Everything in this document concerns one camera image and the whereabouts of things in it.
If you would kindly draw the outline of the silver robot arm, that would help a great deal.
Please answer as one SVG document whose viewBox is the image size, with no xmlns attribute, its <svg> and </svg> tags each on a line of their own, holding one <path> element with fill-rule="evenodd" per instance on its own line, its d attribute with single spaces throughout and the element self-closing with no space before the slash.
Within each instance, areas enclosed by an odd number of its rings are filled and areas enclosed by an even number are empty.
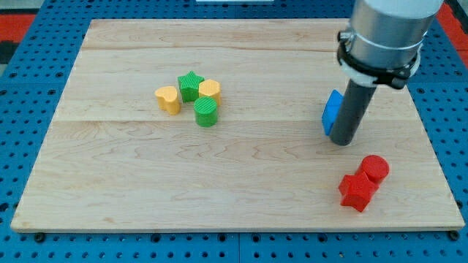
<svg viewBox="0 0 468 263">
<path fill-rule="evenodd" d="M 350 55 L 378 69 L 407 65 L 441 5 L 442 0 L 356 0 L 349 21 Z"/>
</svg>

